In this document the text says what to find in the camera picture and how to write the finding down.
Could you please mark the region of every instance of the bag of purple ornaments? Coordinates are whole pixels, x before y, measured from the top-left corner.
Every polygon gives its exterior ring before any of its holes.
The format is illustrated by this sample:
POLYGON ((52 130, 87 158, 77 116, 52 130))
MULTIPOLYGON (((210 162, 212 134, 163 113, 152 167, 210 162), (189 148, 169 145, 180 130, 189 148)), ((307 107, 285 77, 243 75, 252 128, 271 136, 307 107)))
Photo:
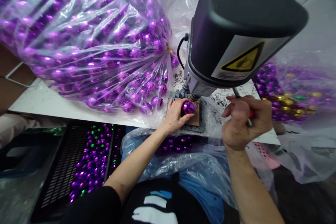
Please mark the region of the bag of purple ornaments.
POLYGON ((156 110, 164 116, 179 61, 159 0, 0 4, 0 41, 61 96, 106 113, 132 113, 132 120, 156 110))

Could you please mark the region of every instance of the white table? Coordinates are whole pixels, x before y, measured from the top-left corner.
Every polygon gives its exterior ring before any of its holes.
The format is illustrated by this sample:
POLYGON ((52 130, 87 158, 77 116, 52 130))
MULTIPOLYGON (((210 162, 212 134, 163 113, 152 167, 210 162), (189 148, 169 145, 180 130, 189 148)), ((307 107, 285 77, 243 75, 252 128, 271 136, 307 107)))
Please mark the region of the white table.
MULTIPOLYGON (((179 68, 177 69, 175 75, 175 89, 180 89, 183 82, 184 80, 182 77, 182 69, 179 68)), ((258 93, 251 80, 248 83, 238 87, 238 91, 241 96, 250 94, 259 99, 258 93)), ((231 89, 216 90, 212 94, 212 98, 224 109, 228 104, 228 101, 226 100, 227 95, 233 95, 233 91, 231 89)), ((126 118, 104 114, 88 107, 84 107, 78 102, 66 100, 55 91, 49 89, 41 79, 36 79, 32 84, 32 87, 27 88, 27 90, 16 100, 9 110, 22 113, 33 113, 102 123, 121 124, 134 127, 148 127, 143 123, 137 123, 127 120, 126 118)), ((273 129, 255 139, 255 142, 276 145, 280 144, 273 129)))

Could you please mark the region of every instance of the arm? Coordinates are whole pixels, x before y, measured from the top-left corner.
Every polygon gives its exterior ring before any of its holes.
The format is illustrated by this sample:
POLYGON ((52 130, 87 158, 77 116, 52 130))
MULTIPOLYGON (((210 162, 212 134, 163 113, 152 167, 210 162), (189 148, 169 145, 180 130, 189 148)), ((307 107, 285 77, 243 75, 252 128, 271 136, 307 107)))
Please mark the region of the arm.
POLYGON ((155 151, 163 140, 174 131, 181 128, 194 114, 181 118, 182 104, 188 99, 174 101, 168 104, 164 122, 154 133, 133 151, 112 173, 104 186, 112 187, 120 197, 121 204, 125 203, 129 193, 143 174, 155 151))
POLYGON ((231 119, 223 126, 222 138, 229 162, 231 185, 242 223, 283 224, 284 221, 271 196, 257 176, 245 150, 254 138, 272 129, 272 105, 253 96, 228 97, 231 104, 223 116, 231 119), (246 123, 254 110, 254 126, 246 123))

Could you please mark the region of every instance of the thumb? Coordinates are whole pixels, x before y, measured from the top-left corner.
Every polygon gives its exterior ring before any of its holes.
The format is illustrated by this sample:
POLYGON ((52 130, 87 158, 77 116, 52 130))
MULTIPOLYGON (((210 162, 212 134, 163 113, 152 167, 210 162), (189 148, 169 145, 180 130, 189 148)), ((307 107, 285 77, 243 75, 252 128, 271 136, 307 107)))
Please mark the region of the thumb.
POLYGON ((193 117, 195 114, 187 114, 187 115, 184 115, 183 117, 181 117, 181 122, 183 123, 186 123, 187 121, 189 121, 189 119, 191 117, 193 117))
POLYGON ((236 127, 245 126, 250 116, 250 107, 244 101, 237 101, 231 111, 232 124, 236 127))

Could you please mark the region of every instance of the green bead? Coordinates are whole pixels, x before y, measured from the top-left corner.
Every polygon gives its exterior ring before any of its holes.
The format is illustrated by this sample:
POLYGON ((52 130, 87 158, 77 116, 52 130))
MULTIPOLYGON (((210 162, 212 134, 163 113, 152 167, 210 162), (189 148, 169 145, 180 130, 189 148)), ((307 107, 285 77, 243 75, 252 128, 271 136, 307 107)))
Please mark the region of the green bead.
POLYGON ((298 94, 298 95, 295 96, 295 99, 304 100, 305 96, 303 94, 298 94))

